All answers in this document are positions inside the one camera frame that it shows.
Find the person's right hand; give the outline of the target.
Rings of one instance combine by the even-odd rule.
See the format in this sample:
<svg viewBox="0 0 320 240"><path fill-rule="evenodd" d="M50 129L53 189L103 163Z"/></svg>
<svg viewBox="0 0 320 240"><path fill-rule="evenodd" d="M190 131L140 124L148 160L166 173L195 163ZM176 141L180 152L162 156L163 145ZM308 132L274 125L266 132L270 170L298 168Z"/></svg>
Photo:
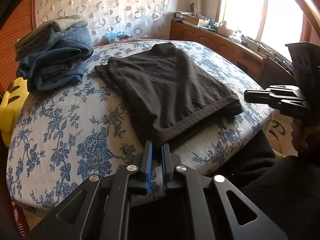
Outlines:
<svg viewBox="0 0 320 240"><path fill-rule="evenodd" d="M292 146L298 154L319 150L319 124L307 126L300 120L293 119L291 127Z"/></svg>

